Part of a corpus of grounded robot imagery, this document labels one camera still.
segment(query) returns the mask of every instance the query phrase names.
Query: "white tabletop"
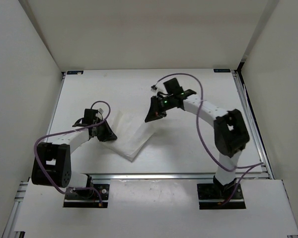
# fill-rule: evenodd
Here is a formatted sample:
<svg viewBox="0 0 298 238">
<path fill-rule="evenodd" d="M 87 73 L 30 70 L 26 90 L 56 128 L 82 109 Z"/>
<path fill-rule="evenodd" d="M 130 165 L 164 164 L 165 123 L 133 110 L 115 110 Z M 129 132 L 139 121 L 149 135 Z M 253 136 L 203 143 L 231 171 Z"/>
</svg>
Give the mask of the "white tabletop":
<svg viewBox="0 0 298 238">
<path fill-rule="evenodd" d="M 199 180 L 111 180 L 108 208 L 63 208 L 29 182 L 15 225 L 24 238 L 286 238 L 298 235 L 283 182 L 244 180 L 246 209 L 199 210 Z"/>
<path fill-rule="evenodd" d="M 145 119 L 152 96 L 150 87 L 161 77 L 177 72 L 193 74 L 204 87 L 204 98 L 227 110 L 239 109 L 250 133 L 250 141 L 239 159 L 239 166 L 256 164 L 259 155 L 246 122 L 231 73 L 214 73 L 212 69 L 141 69 L 141 70 L 85 70 L 81 75 L 66 75 L 50 133 L 71 129 L 83 116 L 84 109 L 97 100 L 118 110 L 142 115 Z M 183 89 L 200 94 L 197 82 L 178 76 Z M 105 113 L 107 108 L 100 105 Z M 133 162 L 120 157 L 103 146 L 97 138 L 80 146 L 72 154 L 72 170 L 80 173 L 213 173 L 217 166 L 204 150 L 196 131 L 195 116 L 172 109 L 167 117 L 154 122 L 156 133 L 147 141 Z M 216 158 L 214 130 L 201 120 L 201 132 Z M 260 172 L 257 167 L 253 172 Z"/>
</svg>

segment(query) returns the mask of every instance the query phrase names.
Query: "metal frame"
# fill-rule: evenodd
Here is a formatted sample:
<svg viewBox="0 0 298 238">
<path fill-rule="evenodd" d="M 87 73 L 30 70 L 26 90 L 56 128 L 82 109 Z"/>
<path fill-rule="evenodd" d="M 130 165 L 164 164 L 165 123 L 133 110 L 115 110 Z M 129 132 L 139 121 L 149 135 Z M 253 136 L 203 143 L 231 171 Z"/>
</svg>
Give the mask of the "metal frame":
<svg viewBox="0 0 298 238">
<path fill-rule="evenodd" d="M 240 79 L 240 75 L 238 74 L 237 71 L 232 71 L 232 75 L 236 84 L 236 88 L 237 88 L 237 92 L 240 98 L 240 101 L 242 102 L 242 106 L 246 115 L 246 120 L 247 123 L 249 125 L 251 134 L 253 136 L 253 139 L 255 141 L 255 145 L 260 157 L 260 160 L 265 164 L 266 168 L 267 168 L 267 173 L 269 175 L 270 179 L 274 179 L 274 174 L 272 171 L 272 168 L 270 166 L 267 154 L 265 152 L 264 149 L 264 145 L 260 139 L 260 135 L 259 135 L 259 131 L 257 129 L 257 126 L 255 124 L 255 120 L 254 120 L 254 116 L 253 113 L 250 110 L 250 105 L 248 103 L 248 97 L 246 94 L 246 87 L 245 85 L 242 83 L 241 79 Z"/>
<path fill-rule="evenodd" d="M 46 131 L 46 134 L 47 134 L 47 135 L 50 134 L 50 132 L 51 132 L 52 123 L 53 123 L 53 120 L 54 120 L 54 116 L 55 116 L 56 108 L 58 107 L 59 99 L 60 99 L 61 92 L 62 92 L 62 89 L 63 89 L 65 76 L 66 76 L 66 72 L 63 74 L 63 77 L 62 77 L 61 87 L 60 87 L 60 90 L 59 90 L 59 93 L 58 93 L 57 100 L 56 100 L 55 105 L 54 105 L 53 114 L 52 114 L 52 117 L 51 117 L 51 120 L 50 120 L 48 129 L 47 129 L 47 131 Z"/>
</svg>

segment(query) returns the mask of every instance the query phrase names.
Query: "small label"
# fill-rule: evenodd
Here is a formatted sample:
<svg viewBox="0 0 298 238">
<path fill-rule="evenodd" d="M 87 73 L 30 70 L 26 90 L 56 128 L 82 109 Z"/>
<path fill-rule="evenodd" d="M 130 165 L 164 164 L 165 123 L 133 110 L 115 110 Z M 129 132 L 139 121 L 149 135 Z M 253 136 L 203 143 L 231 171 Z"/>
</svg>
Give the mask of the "small label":
<svg viewBox="0 0 298 238">
<path fill-rule="evenodd" d="M 230 73 L 229 68 L 215 68 L 214 73 Z"/>
<path fill-rule="evenodd" d="M 76 71 L 67 71 L 66 74 L 83 74 L 84 71 L 83 70 L 76 70 Z"/>
</svg>

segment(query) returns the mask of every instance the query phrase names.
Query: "black bracket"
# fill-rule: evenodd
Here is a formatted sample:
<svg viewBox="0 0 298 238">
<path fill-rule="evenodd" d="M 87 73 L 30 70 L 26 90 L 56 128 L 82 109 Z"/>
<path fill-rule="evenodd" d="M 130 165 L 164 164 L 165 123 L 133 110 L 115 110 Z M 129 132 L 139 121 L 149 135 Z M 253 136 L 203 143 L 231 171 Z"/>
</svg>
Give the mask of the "black bracket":
<svg viewBox="0 0 298 238">
<path fill-rule="evenodd" d="M 249 134 L 242 113 L 234 109 L 223 117 L 217 117 L 214 120 L 214 135 L 215 145 L 223 155 L 231 158 L 237 151 L 245 149 Z"/>
<path fill-rule="evenodd" d="M 54 145 L 41 142 L 38 144 L 37 151 L 46 172 L 57 186 L 67 187 L 72 175 L 70 146 L 67 144 Z M 47 161 L 52 161 L 53 159 L 55 159 L 55 165 L 49 165 Z M 34 160 L 31 179 L 34 184 L 52 186 L 36 160 Z"/>
<path fill-rule="evenodd" d="M 84 126 L 100 123 L 103 119 L 99 118 L 97 115 L 98 115 L 98 110 L 85 109 L 84 117 L 78 119 L 73 125 L 73 127 L 76 127 L 76 126 L 84 127 Z M 117 136 L 112 131 L 107 121 L 105 121 L 102 125 L 98 127 L 89 128 L 88 132 L 89 132 L 90 138 L 97 136 L 97 139 L 101 142 L 117 140 Z"/>
</svg>

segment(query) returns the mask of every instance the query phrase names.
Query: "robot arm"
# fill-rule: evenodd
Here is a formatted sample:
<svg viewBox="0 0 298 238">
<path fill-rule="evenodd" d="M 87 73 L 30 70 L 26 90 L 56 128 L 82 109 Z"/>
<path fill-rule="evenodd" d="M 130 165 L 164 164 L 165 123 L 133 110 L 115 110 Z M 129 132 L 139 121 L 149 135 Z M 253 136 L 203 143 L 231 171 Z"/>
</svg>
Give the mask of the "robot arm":
<svg viewBox="0 0 298 238">
<path fill-rule="evenodd" d="M 151 105 L 145 122 L 161 119 L 166 111 L 181 108 L 184 111 L 197 114 L 201 98 L 191 89 L 184 91 L 176 78 L 164 82 L 167 94 L 157 92 L 151 97 Z M 208 101 L 204 101 L 198 115 L 214 128 L 215 145 L 220 152 L 219 162 L 231 172 L 218 167 L 214 183 L 221 190 L 235 183 L 234 168 L 237 165 L 241 151 L 249 141 L 249 135 L 241 115 L 237 109 L 227 111 Z"/>
<path fill-rule="evenodd" d="M 100 123 L 103 120 L 102 109 L 85 109 L 84 117 L 79 119 L 73 126 L 85 127 Z M 91 187 L 91 177 L 86 174 L 72 172 L 71 153 L 83 143 L 97 136 L 99 141 L 116 140 L 117 136 L 105 121 L 98 127 L 83 129 L 77 132 L 65 134 L 52 143 L 41 142 L 38 147 L 39 159 L 44 169 L 51 176 L 58 187 Z M 36 160 L 34 160 L 32 182 L 37 185 L 51 186 L 43 174 Z M 77 193 L 91 193 L 91 190 L 80 190 Z"/>
</svg>

